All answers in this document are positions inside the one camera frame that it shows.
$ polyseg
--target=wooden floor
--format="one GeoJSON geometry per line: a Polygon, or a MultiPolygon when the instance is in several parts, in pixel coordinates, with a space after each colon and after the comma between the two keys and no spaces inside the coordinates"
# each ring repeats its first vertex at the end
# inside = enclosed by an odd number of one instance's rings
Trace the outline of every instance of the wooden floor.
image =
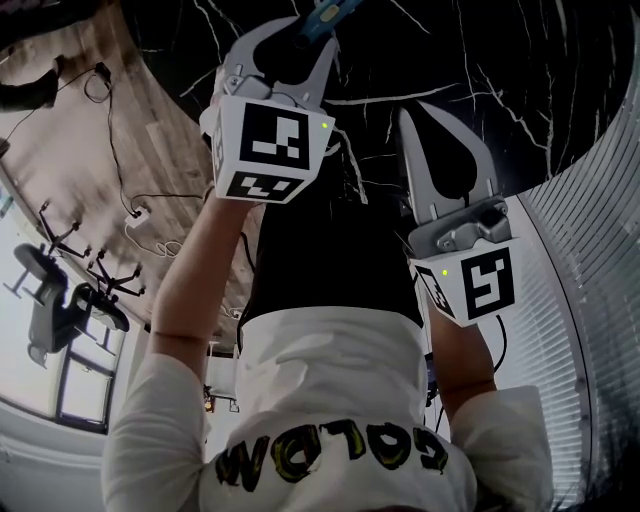
{"type": "MultiPolygon", "coordinates": [[[[0,81],[6,84],[37,79],[58,54],[71,59],[61,85],[100,61],[111,70],[115,84],[114,144],[127,205],[128,198],[137,194],[203,193],[212,176],[209,151],[198,127],[145,67],[117,3],[103,8],[89,21],[28,40],[14,49],[0,64],[0,81]]],[[[1,53],[0,61],[6,56],[6,51],[1,53]]],[[[79,232],[70,239],[74,248],[84,249],[90,244],[95,254],[106,247],[107,268],[121,276],[142,263],[146,294],[120,299],[142,320],[149,321],[154,296],[171,260],[145,253],[125,237],[127,213],[120,200],[109,145],[109,102],[92,103],[83,92],[84,84],[84,77],[77,80],[60,91],[53,109],[36,111],[27,119],[12,135],[11,149],[2,164],[33,212],[50,201],[47,217],[54,230],[61,232],[74,220],[82,222],[79,232]]],[[[7,137],[24,115],[1,114],[0,137],[7,137]]],[[[151,250],[155,250],[156,242],[183,241],[201,208],[201,201],[192,198],[141,198],[135,204],[145,204],[151,218],[144,226],[129,229],[129,233],[151,250]]],[[[256,208],[244,228],[254,255],[260,219],[261,210],[256,208]]],[[[245,305],[251,280],[240,242],[223,304],[226,310],[245,305]]],[[[215,337],[226,348],[232,347],[237,321],[221,311],[219,324],[215,337]]]]}

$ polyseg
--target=office chair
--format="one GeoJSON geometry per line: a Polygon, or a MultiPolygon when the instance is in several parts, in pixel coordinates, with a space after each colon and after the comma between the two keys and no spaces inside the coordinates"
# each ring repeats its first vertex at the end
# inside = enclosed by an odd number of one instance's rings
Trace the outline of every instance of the office chair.
{"type": "Polygon", "coordinates": [[[97,281],[97,290],[94,291],[94,296],[92,297],[91,302],[91,306],[93,308],[91,315],[106,326],[108,330],[120,330],[127,332],[129,330],[129,319],[116,307],[115,304],[118,301],[118,296],[113,292],[117,291],[127,295],[133,295],[134,297],[144,295],[144,286],[142,286],[137,292],[123,286],[124,284],[140,277],[142,266],[137,265],[135,271],[129,277],[117,279],[112,277],[104,268],[104,265],[102,264],[104,257],[105,250],[102,249],[98,253],[95,262],[92,261],[87,266],[87,272],[97,281]],[[99,274],[93,271],[94,263],[96,263],[100,269],[99,274]]]}
{"type": "MultiPolygon", "coordinates": [[[[46,209],[48,207],[49,207],[49,202],[46,201],[40,207],[40,210],[38,210],[38,216],[40,217],[41,227],[44,230],[45,237],[46,237],[47,241],[50,244],[49,245],[49,251],[47,252],[47,257],[50,257],[51,254],[54,251],[58,251],[59,254],[64,254],[64,253],[72,254],[73,256],[76,256],[76,257],[81,258],[81,259],[82,258],[86,258],[87,256],[89,256],[91,254],[91,247],[87,246],[87,248],[84,250],[84,252],[80,253],[80,252],[76,251],[75,249],[72,249],[71,247],[69,247],[67,244],[64,243],[64,241],[67,238],[69,238],[71,233],[74,233],[75,231],[78,231],[78,229],[80,229],[80,222],[77,222],[77,221],[74,222],[71,225],[71,228],[68,229],[66,232],[64,232],[62,235],[55,235],[53,233],[53,230],[49,226],[49,223],[47,222],[47,219],[44,216],[44,212],[46,211],[46,209]]],[[[45,245],[41,244],[40,245],[40,252],[44,253],[44,249],[45,249],[45,245]]],[[[18,299],[21,299],[22,297],[18,293],[18,290],[22,287],[22,283],[24,283],[24,280],[27,278],[27,276],[29,274],[30,274],[29,270],[27,270],[26,267],[25,267],[25,271],[22,273],[22,275],[18,278],[18,281],[16,281],[16,283],[13,286],[9,286],[7,283],[3,283],[3,285],[15,297],[17,297],[18,299]]]]}
{"type": "Polygon", "coordinates": [[[33,245],[21,244],[13,253],[25,272],[40,281],[35,293],[23,288],[34,301],[27,352],[35,363],[46,368],[47,354],[57,354],[86,332],[90,310],[83,307],[81,299],[86,295],[87,288],[91,290],[91,286],[86,283],[77,286],[69,305],[65,307],[67,275],[43,249],[44,246],[39,250],[33,245]]]}

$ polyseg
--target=white long-sleeve shirt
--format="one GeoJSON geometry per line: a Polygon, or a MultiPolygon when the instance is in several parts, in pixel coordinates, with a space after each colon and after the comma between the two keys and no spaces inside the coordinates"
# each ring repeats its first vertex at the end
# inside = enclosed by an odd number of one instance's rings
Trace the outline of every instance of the white long-sleeve shirt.
{"type": "Polygon", "coordinates": [[[468,401],[448,443],[422,425],[419,336],[399,314],[357,308],[248,322],[242,423],[210,463],[201,383],[179,361],[147,356],[109,434],[107,510],[471,512],[479,487],[516,510],[545,509],[553,487],[537,389],[468,401]]]}

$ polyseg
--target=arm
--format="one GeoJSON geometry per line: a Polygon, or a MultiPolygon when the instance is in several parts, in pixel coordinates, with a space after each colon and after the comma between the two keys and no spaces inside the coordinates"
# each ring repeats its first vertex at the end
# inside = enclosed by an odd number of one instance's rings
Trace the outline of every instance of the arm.
{"type": "Polygon", "coordinates": [[[252,206],[210,197],[156,297],[152,353],[174,357],[200,380],[233,255],[252,206]]]}
{"type": "Polygon", "coordinates": [[[478,326],[459,327],[430,300],[429,320],[451,442],[473,466],[481,484],[481,508],[506,502],[509,510],[549,510],[551,453],[538,390],[495,392],[491,353],[478,326]]]}
{"type": "Polygon", "coordinates": [[[477,325],[459,327],[431,302],[429,322],[436,381],[449,422],[476,395],[496,390],[493,361],[477,325]]]}
{"type": "Polygon", "coordinates": [[[109,511],[198,508],[208,425],[204,361],[251,206],[211,197],[162,282],[153,313],[152,353],[109,429],[104,450],[102,488],[109,511]]]}

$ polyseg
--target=blue object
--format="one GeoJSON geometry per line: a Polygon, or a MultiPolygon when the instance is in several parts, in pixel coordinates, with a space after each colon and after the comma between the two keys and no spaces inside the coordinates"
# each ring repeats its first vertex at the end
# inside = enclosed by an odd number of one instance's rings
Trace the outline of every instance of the blue object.
{"type": "Polygon", "coordinates": [[[305,21],[296,37],[296,45],[310,46],[322,36],[331,33],[335,26],[351,14],[363,0],[325,0],[305,21]]]}

